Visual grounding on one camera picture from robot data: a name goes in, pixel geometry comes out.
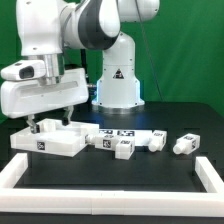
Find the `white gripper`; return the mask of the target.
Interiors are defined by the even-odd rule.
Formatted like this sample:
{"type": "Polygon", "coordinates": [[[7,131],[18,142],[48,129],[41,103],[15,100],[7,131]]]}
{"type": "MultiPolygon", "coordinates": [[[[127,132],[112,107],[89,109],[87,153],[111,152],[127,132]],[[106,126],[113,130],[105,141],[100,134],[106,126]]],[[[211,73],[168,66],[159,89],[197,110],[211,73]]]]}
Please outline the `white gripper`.
{"type": "Polygon", "coordinates": [[[9,118],[27,116],[33,134],[38,132],[34,114],[64,108],[62,125],[71,122],[74,106],[88,99],[83,68],[66,70],[60,81],[43,83],[47,69],[42,60],[20,60],[1,70],[1,110],[9,118]]]}

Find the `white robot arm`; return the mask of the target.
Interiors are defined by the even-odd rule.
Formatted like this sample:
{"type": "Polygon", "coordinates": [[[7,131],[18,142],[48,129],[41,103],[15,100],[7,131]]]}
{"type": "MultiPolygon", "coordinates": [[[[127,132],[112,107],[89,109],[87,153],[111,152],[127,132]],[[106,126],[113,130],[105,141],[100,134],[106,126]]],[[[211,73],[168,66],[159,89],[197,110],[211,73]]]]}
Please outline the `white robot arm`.
{"type": "Polygon", "coordinates": [[[67,125],[73,107],[88,99],[85,70],[67,70],[66,48],[101,50],[103,74],[97,82],[96,110],[128,113],[143,107],[135,76],[135,42],[121,31],[123,22],[156,16],[160,0],[16,0],[23,59],[2,69],[0,105],[9,118],[25,117],[33,133],[34,116],[59,108],[67,125]]]}

